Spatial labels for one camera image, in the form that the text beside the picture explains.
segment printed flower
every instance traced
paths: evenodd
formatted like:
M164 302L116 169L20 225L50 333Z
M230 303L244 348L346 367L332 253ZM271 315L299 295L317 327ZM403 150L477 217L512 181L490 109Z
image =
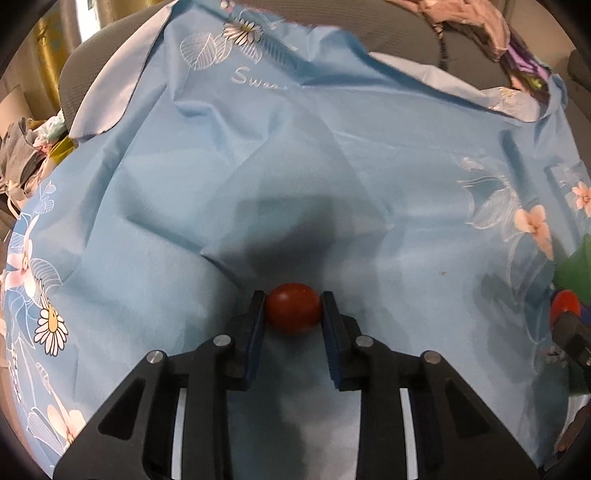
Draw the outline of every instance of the printed flower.
M229 2L227 0L222 0L220 2L220 8L222 10L225 10L228 13L232 13L232 10L234 9L235 6L236 6L236 3L233 2L232 0L230 0Z
M229 20L223 26L223 36L239 47L247 43L256 43L261 39L262 28L254 22Z
M6 322L4 321L4 315L0 310L0 336L6 340ZM8 361L5 358L0 357L0 368L8 368Z
M53 405L49 405L47 407L47 420L49 420L57 434L66 441L66 448L68 448L82 431L86 422L80 410L66 411L57 395L54 393L53 396L60 411L57 411Z
M11 345L10 350L11 360L8 361L8 373L12 380L12 389L14 390L14 394L17 397L17 401L22 403L22 396L21 396L21 389L18 386L18 361L17 361L17 352L14 349L14 343Z
M6 270L2 272L2 278L0 278L0 336L6 339L6 321L4 320L4 277Z
M566 352L559 346L553 345L547 351L542 351L542 355L546 358L547 364L560 363L562 368L566 368L569 365L569 360L566 357Z
M8 255L8 265L10 265L12 268L16 268L16 270L8 272L4 281L4 290L10 290L11 288L24 285L25 292L31 298L35 296L35 292L37 291L37 283L35 282L35 277L31 271L33 240L30 240L29 236L31 235L31 230L33 230L33 227L37 223L37 220L39 220L38 215L31 220L31 223L29 223L29 227L25 232L25 238L22 243L22 253L13 253Z
M550 228L545 222L546 210L543 205L536 205L529 212L520 208L515 212L515 227L521 232L530 233L540 250L549 260L554 259Z
M39 327L35 330L33 341L40 345L45 344L45 353L47 355L57 356L66 345L68 329L64 319L47 300L45 293L41 295L41 304L43 308L37 321Z
M591 187L587 187L582 181L578 187L573 187L573 193L577 196L577 208L585 209L588 217L591 216Z

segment clothing pile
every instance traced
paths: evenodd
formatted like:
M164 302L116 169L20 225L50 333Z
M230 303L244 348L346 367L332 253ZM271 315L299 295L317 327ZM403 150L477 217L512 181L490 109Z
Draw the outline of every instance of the clothing pile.
M492 60L500 61L514 89L548 103L550 69L542 64L513 31L490 0L387 0L424 17L441 46L440 68L447 70L449 55L444 27L452 28L474 42Z
M75 149L60 111L47 121L21 118L8 127L0 146L0 193L18 217L27 200L55 167Z

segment blue floral fabric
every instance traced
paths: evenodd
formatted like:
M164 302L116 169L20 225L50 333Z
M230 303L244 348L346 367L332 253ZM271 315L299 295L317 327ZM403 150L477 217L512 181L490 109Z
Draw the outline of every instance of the blue floral fabric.
M11 238L9 371L37 462L51 475L146 352L190 351L290 281L333 291L392 349L439 351L542 460L567 405L545 358L554 263L591 214L559 77L550 92L525 123L337 28L181 0L121 120ZM236 477L353 478L358 409L319 331L270 332L253 389L229 397Z

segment green object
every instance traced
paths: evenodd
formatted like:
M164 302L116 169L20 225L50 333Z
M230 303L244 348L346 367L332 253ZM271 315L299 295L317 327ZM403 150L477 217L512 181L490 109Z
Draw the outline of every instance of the green object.
M56 165L59 165L61 161L71 154L76 147L70 137L64 138L64 140L56 143L51 151L49 152L49 158L52 159Z
M591 304L591 235L585 235L579 249L558 267L554 286L572 290L581 303Z

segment cherry tomato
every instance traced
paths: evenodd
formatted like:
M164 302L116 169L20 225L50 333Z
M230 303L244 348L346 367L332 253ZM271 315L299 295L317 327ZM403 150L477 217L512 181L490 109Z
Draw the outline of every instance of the cherry tomato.
M577 317L581 317L581 304L572 290L559 291L554 297L550 307L550 325L554 326L558 315L564 312L573 312Z
M265 302L267 323L275 330L297 335L320 323L320 297L308 285L285 283L273 290Z

